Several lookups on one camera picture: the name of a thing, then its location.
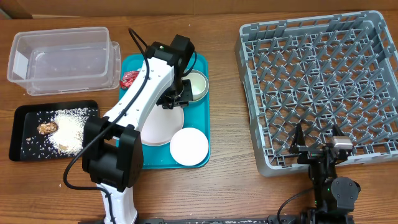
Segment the large white plate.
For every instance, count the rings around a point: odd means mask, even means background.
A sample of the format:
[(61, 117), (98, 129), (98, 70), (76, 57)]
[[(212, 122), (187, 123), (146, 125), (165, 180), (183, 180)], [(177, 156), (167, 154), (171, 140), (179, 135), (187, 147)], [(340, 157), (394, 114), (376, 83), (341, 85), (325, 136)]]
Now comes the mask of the large white plate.
[(147, 146), (167, 144), (174, 134), (183, 128), (183, 124), (184, 112), (181, 107), (170, 110), (154, 106), (141, 131), (142, 143)]

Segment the red snack wrapper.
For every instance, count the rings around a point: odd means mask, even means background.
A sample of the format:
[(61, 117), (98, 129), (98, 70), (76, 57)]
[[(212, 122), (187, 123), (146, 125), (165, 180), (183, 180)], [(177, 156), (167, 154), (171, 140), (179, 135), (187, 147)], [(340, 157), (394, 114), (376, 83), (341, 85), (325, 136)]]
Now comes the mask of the red snack wrapper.
[(139, 71), (125, 72), (120, 81), (121, 89), (127, 90), (133, 84), (133, 82), (137, 78), (138, 74), (139, 74)]

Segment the small white plate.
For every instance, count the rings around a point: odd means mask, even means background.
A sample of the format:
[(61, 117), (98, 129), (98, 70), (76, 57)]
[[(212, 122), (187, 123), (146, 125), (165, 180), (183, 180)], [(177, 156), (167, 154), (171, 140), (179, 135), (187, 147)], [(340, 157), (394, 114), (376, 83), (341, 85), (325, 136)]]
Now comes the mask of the small white plate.
[(196, 128), (183, 128), (177, 131), (170, 141), (171, 156), (183, 166), (198, 165), (208, 152), (208, 139)]

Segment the rice leftovers pile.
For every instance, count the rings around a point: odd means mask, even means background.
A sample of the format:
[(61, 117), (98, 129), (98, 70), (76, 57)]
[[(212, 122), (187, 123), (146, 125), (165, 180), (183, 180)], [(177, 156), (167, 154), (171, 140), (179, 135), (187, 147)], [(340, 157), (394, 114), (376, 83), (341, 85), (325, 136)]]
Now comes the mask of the rice leftovers pile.
[(58, 130), (47, 134), (50, 142), (62, 153), (75, 156), (83, 148), (83, 129), (89, 117), (65, 111), (57, 112), (52, 121), (58, 124)]

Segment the brown food scrap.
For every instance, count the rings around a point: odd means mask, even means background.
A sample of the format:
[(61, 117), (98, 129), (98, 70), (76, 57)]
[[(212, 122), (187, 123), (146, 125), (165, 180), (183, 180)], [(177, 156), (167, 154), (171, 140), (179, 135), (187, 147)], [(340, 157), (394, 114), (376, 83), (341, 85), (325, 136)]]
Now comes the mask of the brown food scrap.
[(42, 123), (38, 125), (37, 130), (42, 135), (52, 134), (58, 130), (58, 124), (54, 121)]

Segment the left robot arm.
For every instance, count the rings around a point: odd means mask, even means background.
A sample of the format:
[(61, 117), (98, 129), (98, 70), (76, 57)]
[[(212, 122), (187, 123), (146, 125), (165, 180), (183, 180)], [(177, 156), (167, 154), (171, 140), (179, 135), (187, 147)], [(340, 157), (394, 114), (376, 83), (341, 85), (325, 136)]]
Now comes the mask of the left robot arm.
[(171, 110), (193, 100), (185, 76), (196, 52), (188, 37), (176, 35), (170, 45), (154, 42), (142, 54), (133, 85), (104, 117), (90, 118), (84, 127), (82, 169), (102, 193), (104, 223), (136, 222), (132, 187), (144, 162), (141, 130), (153, 107)]

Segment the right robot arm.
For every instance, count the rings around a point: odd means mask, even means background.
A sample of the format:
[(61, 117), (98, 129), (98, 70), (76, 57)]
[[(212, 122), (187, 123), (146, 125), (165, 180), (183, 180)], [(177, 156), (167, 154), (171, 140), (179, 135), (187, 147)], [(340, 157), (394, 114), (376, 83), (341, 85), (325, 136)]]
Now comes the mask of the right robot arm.
[(302, 212), (295, 223), (353, 223), (349, 215), (361, 191), (360, 185), (349, 177), (339, 177), (336, 165), (347, 161), (353, 143), (338, 125), (332, 126), (330, 142), (321, 147), (308, 147), (300, 124), (296, 125), (289, 152), (297, 154), (297, 163), (308, 165), (315, 206)]

